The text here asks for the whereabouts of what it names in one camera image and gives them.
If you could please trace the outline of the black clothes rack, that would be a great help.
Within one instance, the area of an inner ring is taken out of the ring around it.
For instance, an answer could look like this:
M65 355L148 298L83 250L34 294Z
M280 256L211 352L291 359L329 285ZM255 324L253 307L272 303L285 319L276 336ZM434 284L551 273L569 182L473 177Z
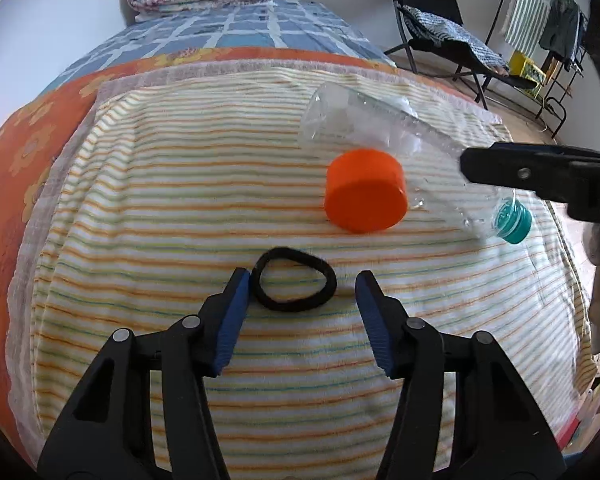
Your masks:
M492 18L489 31L486 34L486 41L490 41L494 36L498 36L504 41L502 27L508 5L509 0L498 0L498 6ZM545 73L545 84L536 98L532 98L528 94L521 92L523 96L526 96L538 106L538 111L535 113L536 118L541 120L552 118L554 120L553 125L546 127L552 136L557 136L560 130L564 128L568 119L565 100L573 97L574 83L577 79L584 76L583 61L586 50L583 45L583 36L588 27L588 14L585 12L584 6L581 6L580 3L578 3L578 6L581 11L582 37L576 59L570 65L570 70L566 70L564 64L559 62L557 58L553 58L550 52L542 49L539 43L533 53L532 61ZM511 46L508 44L506 46L509 47L512 54L515 52Z

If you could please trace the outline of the orange plastic cap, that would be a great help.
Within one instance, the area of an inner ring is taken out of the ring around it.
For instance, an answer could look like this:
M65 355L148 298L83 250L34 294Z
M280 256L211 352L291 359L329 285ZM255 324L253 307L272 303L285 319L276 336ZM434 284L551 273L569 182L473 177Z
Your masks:
M335 226L358 234L385 231L407 208L403 168L390 154L357 148L329 163L324 211Z

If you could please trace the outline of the black folding chair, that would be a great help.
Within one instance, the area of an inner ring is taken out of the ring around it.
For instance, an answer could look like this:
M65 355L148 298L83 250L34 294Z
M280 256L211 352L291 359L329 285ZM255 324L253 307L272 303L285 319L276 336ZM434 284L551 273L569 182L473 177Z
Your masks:
M400 44L385 50L389 56L403 50L413 73L418 72L415 51L437 55L452 62L450 76L462 81L469 76L475 83L476 102L486 105L484 90L496 79L509 87L532 90L538 83L510 72L501 55L464 27L457 0L392 0Z

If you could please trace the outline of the orange floral blanket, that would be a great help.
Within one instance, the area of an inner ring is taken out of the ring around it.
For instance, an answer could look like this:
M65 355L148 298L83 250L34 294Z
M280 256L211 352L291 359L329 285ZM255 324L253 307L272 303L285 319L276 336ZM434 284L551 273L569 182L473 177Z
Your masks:
M286 60L367 68L394 74L396 69L352 56L298 49L260 47L188 49L126 62L89 72L44 93L16 110L0 129L0 435L19 456L27 454L8 405L12 382L7 370L6 336L14 315L7 304L8 286L16 268L24 228L42 192L50 167L74 130L95 103L98 88L108 80L178 65L216 62L247 63Z

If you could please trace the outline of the dark hanging jacket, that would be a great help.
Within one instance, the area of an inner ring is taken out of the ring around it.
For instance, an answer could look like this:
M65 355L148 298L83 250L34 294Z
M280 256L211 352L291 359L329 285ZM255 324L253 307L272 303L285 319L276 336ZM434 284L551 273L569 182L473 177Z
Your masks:
M582 37L581 11L574 0L552 0L540 47L564 64L566 70L576 59Z

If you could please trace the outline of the green striped hanging towel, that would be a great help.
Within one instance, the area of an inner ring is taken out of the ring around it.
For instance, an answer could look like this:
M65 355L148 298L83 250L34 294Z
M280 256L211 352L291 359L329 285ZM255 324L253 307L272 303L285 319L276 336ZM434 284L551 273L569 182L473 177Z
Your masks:
M502 27L506 44L528 58L539 45L552 0L509 0Z

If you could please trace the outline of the clear plastic bottle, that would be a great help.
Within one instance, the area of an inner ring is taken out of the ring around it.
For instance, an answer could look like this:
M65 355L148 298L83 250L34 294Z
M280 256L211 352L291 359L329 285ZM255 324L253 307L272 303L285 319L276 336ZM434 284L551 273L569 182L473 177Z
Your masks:
M345 152L371 148L403 168L407 213L423 211L478 238L517 245L530 233L532 214L510 188L469 182L460 171L464 146L419 119L406 99L378 100L326 82L300 120L300 148L329 163Z

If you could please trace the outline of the checked cushion on chair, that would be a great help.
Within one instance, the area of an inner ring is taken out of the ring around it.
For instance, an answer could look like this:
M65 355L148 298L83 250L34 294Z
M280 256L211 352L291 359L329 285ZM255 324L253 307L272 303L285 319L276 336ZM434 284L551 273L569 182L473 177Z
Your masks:
M502 76L509 74L509 67L501 55L483 41L448 18L424 12L414 6L402 6L400 12L410 32L412 48L429 49L439 56L475 60L480 66Z

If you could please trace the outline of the yellow crate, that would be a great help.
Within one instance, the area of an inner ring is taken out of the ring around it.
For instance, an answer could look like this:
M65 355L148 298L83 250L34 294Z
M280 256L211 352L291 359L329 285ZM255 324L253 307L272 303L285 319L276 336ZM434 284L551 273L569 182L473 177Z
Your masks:
M532 61L532 58L529 58L527 55L516 50L510 57L508 66L509 73L512 76L519 76L534 82L534 87L524 89L524 93L532 98L536 98L545 84L546 75L538 66L536 66L535 62Z

